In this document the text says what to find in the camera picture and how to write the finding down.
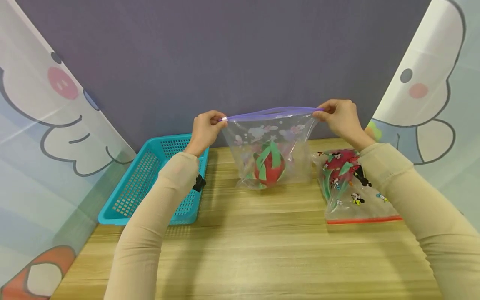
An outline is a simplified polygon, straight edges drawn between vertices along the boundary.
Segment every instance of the table surface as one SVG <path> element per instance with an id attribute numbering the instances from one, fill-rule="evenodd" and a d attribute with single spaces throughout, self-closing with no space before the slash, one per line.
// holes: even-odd
<path id="1" fill-rule="evenodd" d="M 310 145 L 349 147 L 341 139 Z M 197 221 L 168 228 L 156 299 L 441 298 L 403 221 L 326 225 L 316 179 L 238 189 L 228 148 L 210 149 L 205 179 Z M 99 225 L 51 299 L 102 299 L 122 230 Z"/>

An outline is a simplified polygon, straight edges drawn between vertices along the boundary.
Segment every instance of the plastic zipper bag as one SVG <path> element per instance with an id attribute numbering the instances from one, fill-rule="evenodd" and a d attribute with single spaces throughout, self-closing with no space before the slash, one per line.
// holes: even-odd
<path id="1" fill-rule="evenodd" d="M 307 140 L 317 108 L 282 107 L 224 118 L 239 187 L 265 189 L 312 178 Z"/>
<path id="2" fill-rule="evenodd" d="M 391 203 L 363 174 L 359 153 L 353 149 L 318 152 L 313 161 L 327 201 L 327 224 L 401 220 Z"/>

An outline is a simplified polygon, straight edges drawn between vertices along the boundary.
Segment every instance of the turquoise basket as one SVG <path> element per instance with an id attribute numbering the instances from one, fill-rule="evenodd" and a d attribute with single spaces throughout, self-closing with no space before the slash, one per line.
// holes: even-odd
<path id="1" fill-rule="evenodd" d="M 99 223 L 126 225 L 137 206 L 152 188 L 158 177 L 158 171 L 172 156 L 185 149 L 191 137 L 191 134 L 179 134 L 148 140 L 100 211 L 98 215 Z M 199 157 L 199 173 L 204 178 L 208 150 L 209 148 Z M 175 211 L 170 220 L 170 225 L 195 222 L 201 194 L 202 192 L 191 190 Z"/>

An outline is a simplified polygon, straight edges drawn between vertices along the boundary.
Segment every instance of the beige sleeve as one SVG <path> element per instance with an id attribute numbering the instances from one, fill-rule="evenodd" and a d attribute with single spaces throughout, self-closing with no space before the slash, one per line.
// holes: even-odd
<path id="1" fill-rule="evenodd" d="M 374 144 L 360 163 L 427 255 L 445 299 L 480 299 L 480 236 L 463 215 L 390 144 Z"/>
<path id="2" fill-rule="evenodd" d="M 154 299 L 158 259 L 173 213 L 198 175 L 195 156 L 178 153 L 158 173 L 122 232 L 104 299 Z"/>

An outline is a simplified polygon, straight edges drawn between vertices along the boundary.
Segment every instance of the black clip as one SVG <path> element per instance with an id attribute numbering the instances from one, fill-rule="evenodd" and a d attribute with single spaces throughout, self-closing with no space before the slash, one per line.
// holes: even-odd
<path id="1" fill-rule="evenodd" d="M 197 176 L 197 179 L 195 181 L 195 185 L 193 186 L 193 190 L 199 192 L 202 190 L 202 188 L 207 184 L 207 182 L 205 181 L 205 179 L 200 175 L 198 174 Z"/>

